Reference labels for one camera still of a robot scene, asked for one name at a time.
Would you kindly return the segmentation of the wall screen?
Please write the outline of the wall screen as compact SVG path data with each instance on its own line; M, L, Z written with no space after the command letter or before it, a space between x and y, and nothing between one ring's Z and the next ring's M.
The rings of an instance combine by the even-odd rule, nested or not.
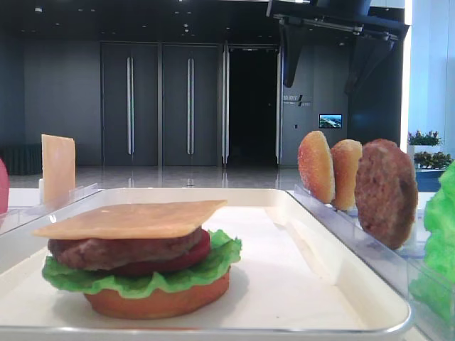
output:
M341 129L343 117L341 114L320 114L318 116L318 127L320 129Z

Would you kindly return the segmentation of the sesame bun top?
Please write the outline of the sesame bun top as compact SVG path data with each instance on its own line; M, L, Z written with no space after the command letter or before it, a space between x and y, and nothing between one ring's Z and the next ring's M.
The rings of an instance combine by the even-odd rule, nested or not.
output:
M349 210L355 205L356 174L363 148L359 141L344 139L332 149L335 197L332 205L338 210Z

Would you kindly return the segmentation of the clear rail strip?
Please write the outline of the clear rail strip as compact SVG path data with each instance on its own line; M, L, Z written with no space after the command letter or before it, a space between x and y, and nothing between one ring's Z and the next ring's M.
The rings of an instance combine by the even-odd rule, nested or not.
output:
M424 228L424 206L433 193L418 194L411 237L397 251L364 232L357 221L356 210L337 211L299 186L290 194L411 303L414 325L424 339L454 339L454 284L424 263L424 246L429 237Z
M43 190L40 188L13 188L13 204L6 213L1 213L1 234L16 229L28 222L49 215L81 199L100 191L97 183L80 186L67 195L52 202L43 203Z

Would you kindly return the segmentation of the lettuce leaf in burger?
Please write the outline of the lettuce leaf in burger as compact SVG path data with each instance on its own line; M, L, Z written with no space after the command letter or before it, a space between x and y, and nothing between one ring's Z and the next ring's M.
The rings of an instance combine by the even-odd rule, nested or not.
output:
M158 289L166 293L178 293L194 286L214 283L228 272L232 264L241 260L241 239L232 239L221 229L210 231L209 235L208 256L202 262L174 273L155 272L140 277L102 275L71 269L59 264L54 257L47 256L42 277L56 289L90 295L113 290L123 298L140 299L150 296Z

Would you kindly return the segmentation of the brown meat patty standing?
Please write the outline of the brown meat patty standing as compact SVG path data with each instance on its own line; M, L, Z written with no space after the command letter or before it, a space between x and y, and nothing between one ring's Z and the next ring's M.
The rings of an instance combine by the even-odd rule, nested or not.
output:
M390 249L408 239L418 203L413 163L396 143L376 139L363 146L355 204L362 229Z

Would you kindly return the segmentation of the clear left rail strip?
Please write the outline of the clear left rail strip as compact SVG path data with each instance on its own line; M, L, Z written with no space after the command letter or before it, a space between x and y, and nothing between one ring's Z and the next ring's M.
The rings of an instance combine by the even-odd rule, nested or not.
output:
M81 199L100 191L97 183L80 186L67 195L52 202L43 203L43 190L40 188L13 188L13 204L6 213L1 213L1 234L16 229L28 222L49 215Z

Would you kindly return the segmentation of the meat patty in burger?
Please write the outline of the meat patty in burger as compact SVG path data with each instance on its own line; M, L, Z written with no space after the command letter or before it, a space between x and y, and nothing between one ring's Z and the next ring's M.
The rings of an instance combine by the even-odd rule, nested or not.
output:
M48 241L53 257L71 269L103 271L142 261L168 261L185 254L201 238L202 228L173 239L81 239Z

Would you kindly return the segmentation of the cheese slice on burger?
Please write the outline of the cheese slice on burger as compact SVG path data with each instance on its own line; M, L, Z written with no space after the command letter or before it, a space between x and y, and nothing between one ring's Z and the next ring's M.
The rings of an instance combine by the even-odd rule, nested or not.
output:
M173 239L201 227L226 200L121 204L90 210L33 232L37 237L80 239Z

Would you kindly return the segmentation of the white metal tray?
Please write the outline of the white metal tray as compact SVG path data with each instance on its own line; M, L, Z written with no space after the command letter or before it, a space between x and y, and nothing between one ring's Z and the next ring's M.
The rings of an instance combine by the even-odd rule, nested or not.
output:
M226 200L206 222L242 240L218 301L179 318L118 320L43 280L33 231L106 205ZM409 303L289 193L273 189L101 190L1 236L2 340L403 340Z

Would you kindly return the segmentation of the flower planter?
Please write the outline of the flower planter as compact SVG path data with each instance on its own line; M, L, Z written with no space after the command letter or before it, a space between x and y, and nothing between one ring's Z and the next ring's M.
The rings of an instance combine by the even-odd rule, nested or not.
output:
M444 153L439 132L409 132L407 153L416 170L418 190L426 193L437 192L440 189L439 178L454 161L450 153Z

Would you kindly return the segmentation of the clear right rail strip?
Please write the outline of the clear right rail strip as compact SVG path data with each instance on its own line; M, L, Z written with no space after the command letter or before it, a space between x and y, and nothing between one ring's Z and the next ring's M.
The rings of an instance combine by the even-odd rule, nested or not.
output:
M454 284L424 263L424 246L429 237L424 228L424 206L433 193L418 194L411 237L397 251L364 232L357 221L356 210L337 211L299 186L290 194L411 303L414 325L424 339L454 339Z

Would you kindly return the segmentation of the far bun slice on right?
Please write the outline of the far bun slice on right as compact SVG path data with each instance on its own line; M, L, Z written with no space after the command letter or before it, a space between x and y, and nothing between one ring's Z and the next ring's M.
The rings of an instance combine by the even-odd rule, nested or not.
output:
M298 167L304 187L323 204L335 197L335 178L331 150L321 131L311 131L298 149Z

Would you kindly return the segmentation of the tomato slice in burger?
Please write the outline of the tomato slice in burger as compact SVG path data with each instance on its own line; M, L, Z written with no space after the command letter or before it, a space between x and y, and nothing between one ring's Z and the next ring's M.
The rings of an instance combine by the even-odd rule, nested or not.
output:
M187 269L202 262L210 253L210 234L202 229L200 241L185 254L168 261L142 261L126 264L109 270L109 274L119 276L147 276L154 272L171 273Z

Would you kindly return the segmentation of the green lettuce leaf standing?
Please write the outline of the green lettuce leaf standing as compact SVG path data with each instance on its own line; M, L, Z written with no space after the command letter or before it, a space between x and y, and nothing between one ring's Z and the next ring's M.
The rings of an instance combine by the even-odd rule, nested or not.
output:
M424 211L424 228L431 233L424 247L427 267L409 290L450 323L454 316L454 165L441 175L439 184Z

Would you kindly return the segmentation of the standing tomato slice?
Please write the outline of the standing tomato slice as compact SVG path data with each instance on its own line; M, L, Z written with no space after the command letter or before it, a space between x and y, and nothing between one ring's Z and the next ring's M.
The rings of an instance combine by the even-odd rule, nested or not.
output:
M0 214L8 210L9 205L9 176L4 162L0 159Z

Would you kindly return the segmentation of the bottom bun of burger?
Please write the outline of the bottom bun of burger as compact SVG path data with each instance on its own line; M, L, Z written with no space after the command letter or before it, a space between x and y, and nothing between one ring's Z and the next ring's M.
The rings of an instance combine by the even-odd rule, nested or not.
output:
M145 298L123 298L112 289L85 294L92 309L111 318L153 320L192 313L219 299L230 285L230 272L211 284L193 286L188 290L167 293L156 289Z

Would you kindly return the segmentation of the standing cheese slice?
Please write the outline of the standing cheese slice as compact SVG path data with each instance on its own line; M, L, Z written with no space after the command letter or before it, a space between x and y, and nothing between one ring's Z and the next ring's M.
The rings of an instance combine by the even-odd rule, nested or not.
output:
M41 135L43 202L53 202L75 189L75 141Z

